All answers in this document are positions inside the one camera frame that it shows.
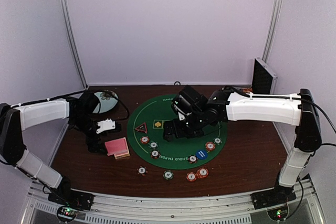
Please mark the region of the red playing card deck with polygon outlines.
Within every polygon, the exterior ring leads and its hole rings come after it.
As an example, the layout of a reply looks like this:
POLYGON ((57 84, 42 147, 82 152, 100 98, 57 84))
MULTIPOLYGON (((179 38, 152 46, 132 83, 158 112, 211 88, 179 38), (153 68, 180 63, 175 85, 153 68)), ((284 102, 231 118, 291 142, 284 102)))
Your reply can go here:
POLYGON ((127 140, 125 137, 107 141, 104 143, 104 145, 107 150, 108 156, 111 155, 119 156, 129 154, 127 140))

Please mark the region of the red chips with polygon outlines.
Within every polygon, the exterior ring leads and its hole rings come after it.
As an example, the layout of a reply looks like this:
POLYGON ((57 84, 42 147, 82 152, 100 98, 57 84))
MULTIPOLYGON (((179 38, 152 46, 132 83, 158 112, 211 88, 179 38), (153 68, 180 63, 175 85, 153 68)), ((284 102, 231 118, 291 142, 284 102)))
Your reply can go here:
POLYGON ((205 148, 207 151, 213 151, 216 148, 216 145, 213 142, 207 142, 205 148))
POLYGON ((197 180, 197 175, 194 173, 194 172, 189 172, 187 173, 186 175, 186 179, 189 181, 189 182, 194 182, 197 180))
POLYGON ((140 138, 140 143, 141 144, 148 144, 150 142, 150 138, 148 136, 142 136, 140 138))

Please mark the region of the green chips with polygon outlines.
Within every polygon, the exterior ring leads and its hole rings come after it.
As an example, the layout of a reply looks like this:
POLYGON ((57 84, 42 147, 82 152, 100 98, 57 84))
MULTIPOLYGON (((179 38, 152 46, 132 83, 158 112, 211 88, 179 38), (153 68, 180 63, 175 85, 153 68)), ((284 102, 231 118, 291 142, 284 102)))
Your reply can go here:
POLYGON ((152 148, 152 149, 155 149, 155 148, 158 147, 158 143, 157 142, 150 142, 149 147, 152 148))
POLYGON ((213 142, 214 142, 216 145, 219 145, 219 144, 222 143, 222 140, 221 140, 221 138, 216 137, 216 138, 213 139, 213 142))

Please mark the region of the blue small blind button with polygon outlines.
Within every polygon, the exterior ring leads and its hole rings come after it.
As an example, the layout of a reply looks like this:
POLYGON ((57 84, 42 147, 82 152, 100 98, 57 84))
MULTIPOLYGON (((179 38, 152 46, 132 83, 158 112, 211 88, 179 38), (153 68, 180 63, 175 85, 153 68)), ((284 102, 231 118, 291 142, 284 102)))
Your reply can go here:
POLYGON ((198 150, 196 152, 196 157, 197 157, 197 159, 205 160, 208 157, 208 153, 205 150, 198 150))

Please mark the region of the black chips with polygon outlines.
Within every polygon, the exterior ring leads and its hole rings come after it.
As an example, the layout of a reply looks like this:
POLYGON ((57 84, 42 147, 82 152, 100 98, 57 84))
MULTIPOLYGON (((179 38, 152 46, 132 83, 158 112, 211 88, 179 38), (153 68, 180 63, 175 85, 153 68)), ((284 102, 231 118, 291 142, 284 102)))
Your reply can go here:
POLYGON ((151 157, 152 157, 153 159, 157 159, 157 158, 159 158, 159 157, 160 157, 160 152, 159 152, 158 150, 153 150, 153 151, 151 152, 151 157))
POLYGON ((196 155, 190 155, 187 160, 190 164, 195 164, 197 162, 198 158, 197 158, 196 155))

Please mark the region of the triangular black red dealer button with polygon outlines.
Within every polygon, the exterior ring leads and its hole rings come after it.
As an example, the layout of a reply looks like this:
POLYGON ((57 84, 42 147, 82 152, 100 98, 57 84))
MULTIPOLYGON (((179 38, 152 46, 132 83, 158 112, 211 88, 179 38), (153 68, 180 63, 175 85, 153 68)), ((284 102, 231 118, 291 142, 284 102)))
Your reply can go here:
POLYGON ((141 132, 141 133, 145 133, 145 134, 148 133, 148 127, 147 127, 147 124, 145 122, 140 124, 139 126, 137 126, 134 130, 136 132, 141 132))

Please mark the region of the black white chip stack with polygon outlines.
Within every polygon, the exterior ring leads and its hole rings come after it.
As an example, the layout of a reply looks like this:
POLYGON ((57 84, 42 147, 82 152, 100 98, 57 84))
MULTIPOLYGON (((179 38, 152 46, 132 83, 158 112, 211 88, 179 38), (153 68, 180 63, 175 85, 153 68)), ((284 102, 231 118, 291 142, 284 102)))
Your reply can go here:
POLYGON ((137 169, 137 172, 139 175, 141 176, 145 176, 147 173, 148 173, 148 170, 146 167, 144 166, 140 166, 138 169, 137 169))

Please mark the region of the orange chip stack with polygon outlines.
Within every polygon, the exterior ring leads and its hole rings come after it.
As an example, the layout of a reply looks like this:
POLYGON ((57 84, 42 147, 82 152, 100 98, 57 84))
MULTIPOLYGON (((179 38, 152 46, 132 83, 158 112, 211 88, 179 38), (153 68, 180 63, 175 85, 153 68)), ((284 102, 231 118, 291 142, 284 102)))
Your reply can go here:
POLYGON ((209 175, 209 171, 207 168, 200 168, 196 172, 198 178, 206 178, 209 175))

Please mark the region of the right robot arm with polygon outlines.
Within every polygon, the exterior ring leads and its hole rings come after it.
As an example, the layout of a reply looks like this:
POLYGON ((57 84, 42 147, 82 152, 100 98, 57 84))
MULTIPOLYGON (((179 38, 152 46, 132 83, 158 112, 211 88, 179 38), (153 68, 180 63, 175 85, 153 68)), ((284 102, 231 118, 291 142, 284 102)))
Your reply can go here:
POLYGON ((310 156, 322 144, 320 120, 308 89, 289 95, 244 93, 232 86, 216 90, 207 98, 185 86, 172 100, 177 118, 163 124, 163 138, 196 138, 203 128, 228 121, 265 121, 295 126, 295 141, 279 172, 277 186, 269 192, 272 203, 289 196, 310 156))

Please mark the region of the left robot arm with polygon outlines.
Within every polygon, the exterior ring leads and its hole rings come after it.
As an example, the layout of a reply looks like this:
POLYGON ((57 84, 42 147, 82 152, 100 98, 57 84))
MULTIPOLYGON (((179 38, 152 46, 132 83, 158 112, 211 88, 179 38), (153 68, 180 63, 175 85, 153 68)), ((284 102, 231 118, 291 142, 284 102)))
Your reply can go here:
POLYGON ((91 152, 106 153, 99 143, 103 132, 114 130, 115 121, 106 119, 94 122, 90 114, 98 106, 98 98, 90 92, 81 97, 46 99, 39 102, 8 105, 1 104, 1 156, 5 162, 19 168, 50 188, 64 205, 71 205, 75 192, 62 185, 64 177, 30 152, 23 142, 22 132, 46 122, 68 119, 70 125, 84 133, 91 152))

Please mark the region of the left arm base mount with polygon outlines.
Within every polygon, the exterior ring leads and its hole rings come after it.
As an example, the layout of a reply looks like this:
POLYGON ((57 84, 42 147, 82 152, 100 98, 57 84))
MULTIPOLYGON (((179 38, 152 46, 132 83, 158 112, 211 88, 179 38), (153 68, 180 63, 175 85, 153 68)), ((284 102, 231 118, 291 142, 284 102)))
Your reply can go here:
POLYGON ((94 195, 90 193, 84 193, 81 191, 71 190, 70 197, 67 199, 65 196, 59 196, 55 193, 50 193, 48 200, 58 203, 60 205, 70 206, 78 210, 90 210, 93 204, 94 195))

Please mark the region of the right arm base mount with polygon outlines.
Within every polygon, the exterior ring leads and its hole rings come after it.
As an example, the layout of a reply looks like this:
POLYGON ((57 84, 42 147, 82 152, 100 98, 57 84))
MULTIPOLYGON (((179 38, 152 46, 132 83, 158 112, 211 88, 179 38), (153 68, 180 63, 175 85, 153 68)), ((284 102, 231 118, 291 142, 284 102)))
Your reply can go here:
POLYGON ((295 200, 296 194, 292 191, 277 191, 275 189, 260 191, 251 194, 254 209, 269 208, 295 200))

